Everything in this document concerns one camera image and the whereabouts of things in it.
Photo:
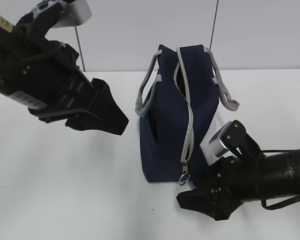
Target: metal ring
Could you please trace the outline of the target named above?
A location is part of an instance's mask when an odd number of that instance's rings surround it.
[[[182,174],[182,176],[179,178],[178,183],[180,186],[183,186],[189,181],[189,179],[190,179],[190,173]]]

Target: white wall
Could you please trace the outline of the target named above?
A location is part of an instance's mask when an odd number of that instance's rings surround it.
[[[40,0],[0,0],[15,23]],[[159,44],[210,45],[217,0],[88,0],[78,27],[86,70],[145,71]],[[78,50],[73,27],[51,40]],[[221,69],[300,69],[300,0],[219,0],[212,50]]]

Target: zipper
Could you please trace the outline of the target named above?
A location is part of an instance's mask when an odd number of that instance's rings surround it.
[[[194,113],[191,109],[190,89],[189,89],[187,73],[186,73],[185,65],[184,65],[184,62],[183,62],[183,59],[181,56],[180,48],[176,49],[176,53],[178,55],[179,61],[178,61],[178,64],[177,64],[175,72],[174,72],[174,83],[175,83],[176,87],[179,89],[176,79],[177,79],[177,74],[178,74],[179,68],[181,68],[183,81],[184,81],[184,88],[185,88],[185,96],[183,96],[183,97],[187,101],[188,113],[189,113],[189,122],[188,122],[187,131],[186,131],[186,136],[184,139],[182,154],[181,154],[182,173],[181,173],[181,177],[178,182],[179,185],[182,186],[189,181],[190,176],[191,176],[189,173],[189,169],[188,169],[188,162],[189,162],[192,152],[194,150]]]

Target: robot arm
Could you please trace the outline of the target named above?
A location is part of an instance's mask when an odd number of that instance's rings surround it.
[[[227,220],[245,202],[261,201],[266,210],[300,202],[300,149],[266,156],[239,121],[227,123],[210,141],[221,157],[193,181],[196,189],[177,196],[183,209]],[[292,197],[267,206],[267,200]]]
[[[44,0],[16,26],[0,16],[0,94],[28,107],[39,120],[67,120],[78,131],[123,134],[129,120],[108,84],[90,82],[68,44],[45,38],[51,28],[77,26],[91,16],[85,0]]]

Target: black cylinder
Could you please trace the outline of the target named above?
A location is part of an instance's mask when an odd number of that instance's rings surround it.
[[[54,56],[36,60],[46,52],[27,41],[27,34],[24,26],[13,26],[0,16],[0,94],[39,111],[58,100],[58,94],[74,70],[60,66]],[[68,45],[60,47],[58,41],[42,41],[50,46],[48,51],[59,46],[56,53],[64,59],[74,59],[77,54]]]
[[[237,161],[222,176],[242,202],[300,195],[300,149],[253,162]]]

